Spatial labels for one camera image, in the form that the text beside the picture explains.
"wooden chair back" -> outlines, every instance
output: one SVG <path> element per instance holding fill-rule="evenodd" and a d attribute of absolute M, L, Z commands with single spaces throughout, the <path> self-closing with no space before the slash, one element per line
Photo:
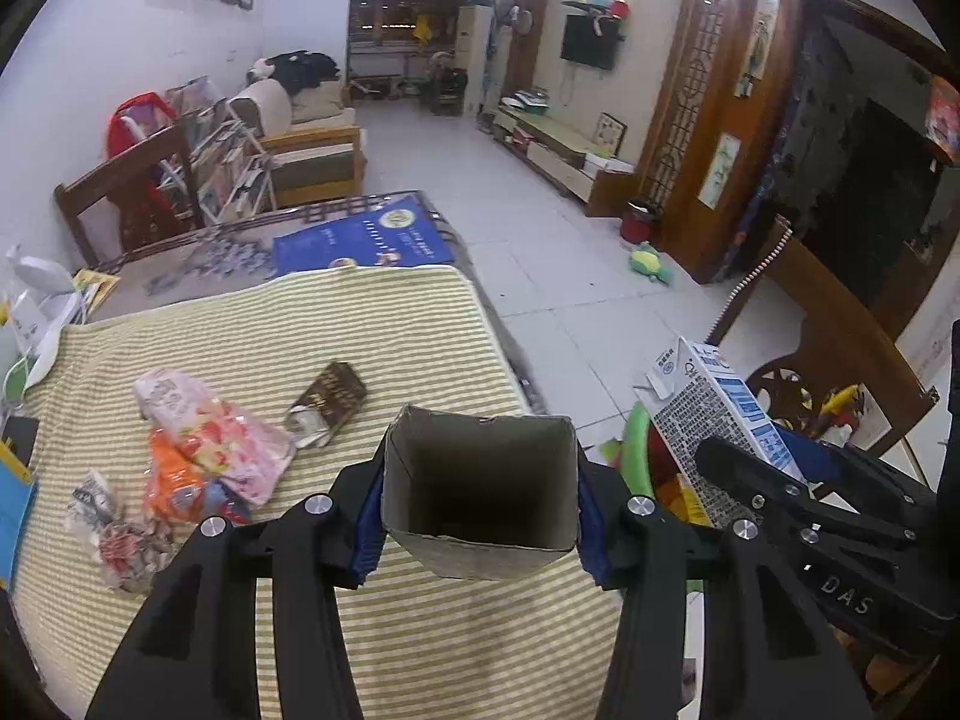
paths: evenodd
<path fill-rule="evenodd" d="M 784 222 L 778 220 L 761 258 L 779 242 L 784 229 Z M 887 433 L 870 447 L 872 453 L 882 455 L 933 408 L 936 392 L 923 388 L 870 310 L 800 241 L 786 242 L 766 275 L 800 304 L 806 319 L 798 349 L 762 365 L 750 375 L 747 385 L 754 394 L 762 389 L 768 392 L 771 418 L 786 418 L 794 425 L 809 418 L 810 407 L 819 413 L 831 389 L 867 386 L 890 423 Z M 720 322 L 723 332 L 712 334 L 710 343 L 719 343 L 744 302 L 736 301 L 737 305 L 725 312 Z M 812 399 L 809 407 L 802 389 Z"/>
<path fill-rule="evenodd" d="M 179 124 L 167 127 L 147 140 L 128 148 L 122 154 L 90 170 L 68 187 L 59 185 L 54 199 L 64 215 L 83 259 L 94 268 L 99 262 L 86 234 L 82 214 L 91 205 L 107 198 L 120 211 L 120 244 L 124 251 L 135 251 L 174 237 L 190 229 L 165 206 L 150 197 L 154 186 L 151 168 L 172 156 L 179 157 L 181 175 L 186 185 L 187 200 L 195 227 L 203 227 L 203 213 L 197 194 L 197 183 L 190 164 L 190 148 Z"/>

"plastic wrapper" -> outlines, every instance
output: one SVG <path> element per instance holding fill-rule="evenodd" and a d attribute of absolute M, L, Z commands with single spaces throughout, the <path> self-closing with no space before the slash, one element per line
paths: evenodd
<path fill-rule="evenodd" d="M 100 567 L 107 586 L 146 593 L 155 576 L 174 556 L 170 527 L 162 520 L 123 518 L 107 480 L 89 471 L 77 485 L 66 508 L 64 528 Z"/>
<path fill-rule="evenodd" d="M 243 525 L 250 509 L 219 479 L 191 463 L 167 440 L 165 432 L 150 433 L 150 475 L 143 509 L 149 517 L 174 522 L 201 522 L 213 514 Z"/>
<path fill-rule="evenodd" d="M 133 390 L 143 415 L 187 459 L 251 507 L 270 500 L 296 451 L 285 430 L 219 399 L 202 381 L 176 370 L 151 370 L 136 380 Z"/>

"tiled floor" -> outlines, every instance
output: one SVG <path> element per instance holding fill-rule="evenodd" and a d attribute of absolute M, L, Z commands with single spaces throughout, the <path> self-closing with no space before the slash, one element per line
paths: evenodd
<path fill-rule="evenodd" d="M 360 103 L 358 117 L 364 190 L 426 192 L 467 242 L 549 409 L 573 419 L 584 445 L 619 436 L 637 376 L 678 334 L 702 341 L 719 316 L 733 283 L 701 287 L 676 268 L 666 287 L 630 271 L 617 220 L 585 217 L 473 122 L 409 100 Z M 765 281 L 723 350 L 746 376 L 796 348 L 802 318 Z"/>

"open cardboard box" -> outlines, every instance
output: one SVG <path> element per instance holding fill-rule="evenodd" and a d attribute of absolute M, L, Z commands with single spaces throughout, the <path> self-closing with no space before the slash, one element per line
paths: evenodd
<path fill-rule="evenodd" d="M 441 577 L 532 574 L 577 541 L 577 456 L 565 416 L 408 405 L 387 430 L 384 526 Z"/>

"striped tablecloth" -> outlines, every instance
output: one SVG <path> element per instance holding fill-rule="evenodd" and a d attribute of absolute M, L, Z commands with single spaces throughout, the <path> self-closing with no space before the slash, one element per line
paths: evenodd
<path fill-rule="evenodd" d="M 523 410 L 472 285 L 446 266 L 293 274 L 65 332 L 54 371 L 29 403 L 41 420 L 40 485 L 13 591 L 52 695 L 86 707 L 141 603 L 107 589 L 62 526 L 88 467 L 139 509 L 148 425 L 133 399 L 136 377 L 183 370 L 280 420 L 334 359 L 366 382 L 366 405 L 332 445 L 296 456 L 258 518 L 277 517 L 327 490 L 345 464 L 370 459 L 407 402 L 476 415 Z M 442 580 L 389 538 L 366 586 L 338 598 L 368 720 L 592 717 L 619 613 L 616 594 L 594 587 L 575 554 L 522 581 Z M 280 718 L 270 609 L 263 581 L 260 699 L 264 718 Z"/>

